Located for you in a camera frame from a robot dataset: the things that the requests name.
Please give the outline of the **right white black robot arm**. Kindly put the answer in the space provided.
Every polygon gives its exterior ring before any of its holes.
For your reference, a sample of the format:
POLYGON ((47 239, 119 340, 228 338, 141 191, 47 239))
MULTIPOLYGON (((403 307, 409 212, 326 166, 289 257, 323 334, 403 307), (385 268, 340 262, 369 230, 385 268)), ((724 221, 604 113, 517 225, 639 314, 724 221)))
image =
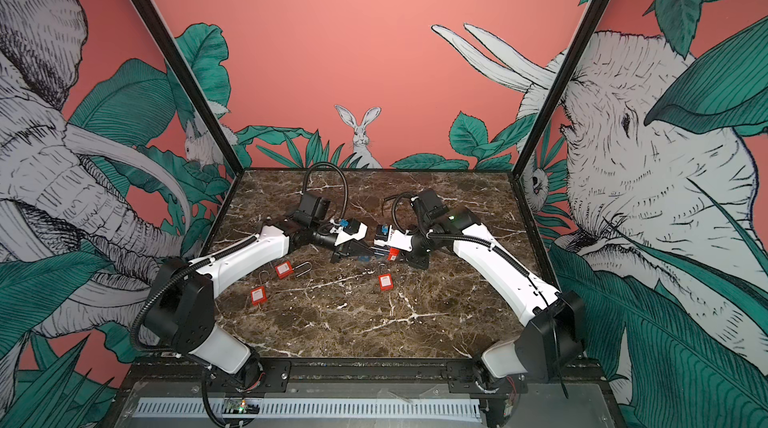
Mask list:
POLYGON ((450 210, 405 238, 403 249, 413 260, 449 248, 483 276, 517 317, 519 336, 500 340, 480 355, 491 378, 563 380, 564 367, 584 351, 585 303, 577 293, 562 291, 530 271, 465 208, 450 210))

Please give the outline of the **red padlock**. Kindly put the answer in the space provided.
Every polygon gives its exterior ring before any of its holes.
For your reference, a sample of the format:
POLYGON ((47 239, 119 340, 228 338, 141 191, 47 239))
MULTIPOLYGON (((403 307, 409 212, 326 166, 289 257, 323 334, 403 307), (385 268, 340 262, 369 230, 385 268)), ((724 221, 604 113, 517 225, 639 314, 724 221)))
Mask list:
POLYGON ((397 248, 390 248, 387 255, 388 261, 397 261, 399 258, 400 251, 397 248))
POLYGON ((381 291, 389 291, 394 288, 394 281, 390 273, 379 275, 378 282, 381 291))
POLYGON ((258 275, 257 285, 250 291, 250 300, 253 306, 259 306, 264 304, 268 300, 267 284, 265 279, 265 272, 261 271, 258 275))

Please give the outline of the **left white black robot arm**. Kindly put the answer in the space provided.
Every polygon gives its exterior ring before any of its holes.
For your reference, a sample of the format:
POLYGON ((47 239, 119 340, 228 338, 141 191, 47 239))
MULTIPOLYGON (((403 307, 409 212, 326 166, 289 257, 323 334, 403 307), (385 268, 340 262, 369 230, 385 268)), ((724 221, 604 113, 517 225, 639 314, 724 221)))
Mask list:
POLYGON ((337 258, 364 254, 367 226, 358 220, 303 225, 278 219, 258 232, 191 261, 163 264, 144 305, 130 325, 130 342, 141 352, 173 352, 203 366, 231 387, 249 391, 261 384, 264 368, 254 348, 219 327, 215 300, 256 269, 312 244, 337 258))

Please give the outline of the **red padlock shackle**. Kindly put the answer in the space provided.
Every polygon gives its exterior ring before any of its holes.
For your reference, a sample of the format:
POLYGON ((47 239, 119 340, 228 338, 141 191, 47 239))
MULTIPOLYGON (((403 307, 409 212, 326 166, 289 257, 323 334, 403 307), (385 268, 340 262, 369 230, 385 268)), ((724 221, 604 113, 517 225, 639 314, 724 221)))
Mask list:
POLYGON ((293 265, 289 260, 283 261, 274 267, 275 273, 279 279, 285 279, 289 276, 302 276, 312 269, 312 263, 309 261, 293 265))

